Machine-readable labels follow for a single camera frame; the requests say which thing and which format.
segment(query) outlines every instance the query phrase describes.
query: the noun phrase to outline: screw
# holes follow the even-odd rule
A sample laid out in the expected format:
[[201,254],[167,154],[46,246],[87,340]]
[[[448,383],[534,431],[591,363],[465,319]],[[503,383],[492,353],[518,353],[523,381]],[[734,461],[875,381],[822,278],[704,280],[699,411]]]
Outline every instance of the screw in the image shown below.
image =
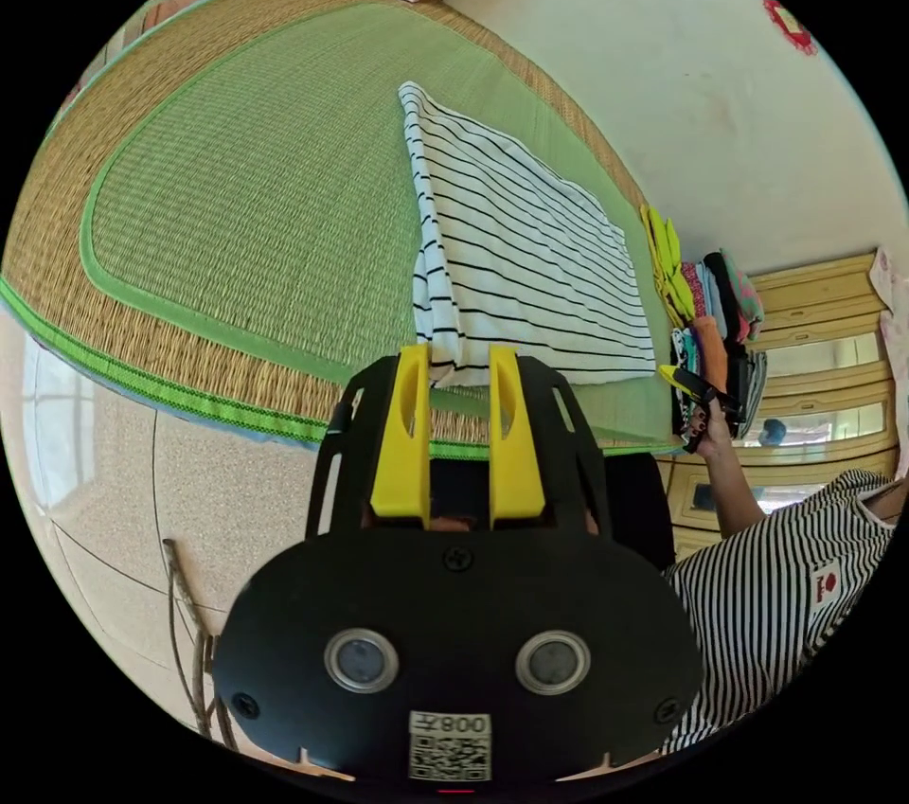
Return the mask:
[[653,713],[653,720],[660,725],[671,722],[679,714],[679,701],[672,697],[664,700]]
[[473,552],[467,548],[462,548],[460,545],[453,545],[451,548],[446,549],[445,554],[442,555],[442,563],[453,573],[460,573],[468,570],[473,564]]
[[235,693],[230,702],[244,719],[258,718],[258,703],[248,693]]

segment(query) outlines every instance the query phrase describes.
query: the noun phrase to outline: label sticker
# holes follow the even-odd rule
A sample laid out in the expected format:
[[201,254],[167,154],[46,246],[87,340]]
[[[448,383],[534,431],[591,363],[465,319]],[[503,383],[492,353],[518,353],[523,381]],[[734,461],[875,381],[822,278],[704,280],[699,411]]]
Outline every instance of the label sticker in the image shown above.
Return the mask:
[[843,592],[840,563],[831,562],[811,574],[811,614],[832,605]]
[[489,715],[411,712],[410,778],[485,782],[492,778]]

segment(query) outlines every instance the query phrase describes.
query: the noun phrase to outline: yellow cloth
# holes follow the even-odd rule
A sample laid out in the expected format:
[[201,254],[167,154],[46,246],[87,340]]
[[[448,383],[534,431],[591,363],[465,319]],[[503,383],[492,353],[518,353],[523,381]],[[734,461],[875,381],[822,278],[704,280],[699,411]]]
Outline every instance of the yellow cloth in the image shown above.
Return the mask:
[[672,220],[664,221],[649,205],[641,207],[641,220],[653,261],[653,282],[663,299],[669,320],[684,328],[694,320],[694,295],[682,273],[682,249]]

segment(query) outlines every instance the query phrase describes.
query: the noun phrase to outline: qr code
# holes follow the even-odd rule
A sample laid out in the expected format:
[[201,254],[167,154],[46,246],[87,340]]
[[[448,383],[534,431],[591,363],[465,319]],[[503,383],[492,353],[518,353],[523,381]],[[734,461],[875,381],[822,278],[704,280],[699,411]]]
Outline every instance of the qr code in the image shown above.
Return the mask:
[[490,779],[490,738],[411,735],[410,778],[482,782]]

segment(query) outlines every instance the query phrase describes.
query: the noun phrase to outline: black and white striped fabric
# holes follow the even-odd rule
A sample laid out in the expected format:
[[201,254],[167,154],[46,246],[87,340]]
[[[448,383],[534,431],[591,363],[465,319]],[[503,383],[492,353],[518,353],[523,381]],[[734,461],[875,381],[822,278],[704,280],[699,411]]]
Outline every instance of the black and white striped fabric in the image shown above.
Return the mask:
[[888,487],[880,475],[850,470],[666,571],[701,648],[704,683],[663,753],[753,712],[817,654],[893,535],[862,500]]
[[652,375],[625,235],[597,199],[413,82],[399,97],[422,232],[414,318],[433,384],[488,384],[493,343],[572,384]]

